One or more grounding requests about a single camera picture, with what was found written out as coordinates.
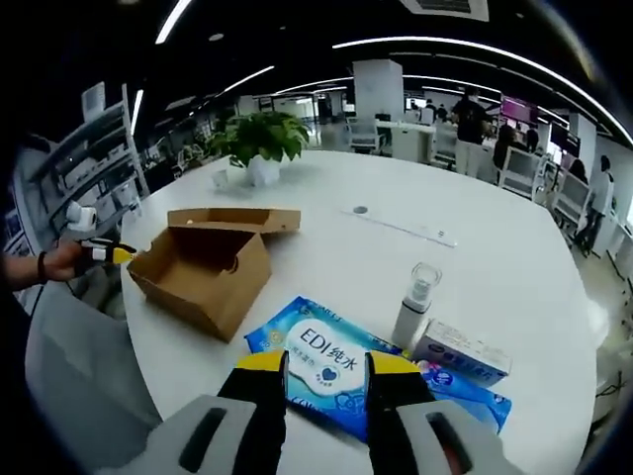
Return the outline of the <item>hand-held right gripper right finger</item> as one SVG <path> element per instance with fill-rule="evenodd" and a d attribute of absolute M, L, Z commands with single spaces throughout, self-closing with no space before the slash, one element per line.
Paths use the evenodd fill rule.
<path fill-rule="evenodd" d="M 519 474 L 502 442 L 464 408 L 435 400 L 409 360 L 365 356 L 367 446 L 376 474 Z"/>

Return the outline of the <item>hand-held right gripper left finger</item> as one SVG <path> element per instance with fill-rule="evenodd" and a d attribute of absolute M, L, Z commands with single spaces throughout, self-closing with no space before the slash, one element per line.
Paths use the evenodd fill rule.
<path fill-rule="evenodd" d="M 248 355 L 216 396 L 163 421 L 125 474 L 275 474 L 286 439 L 289 355 Z"/>

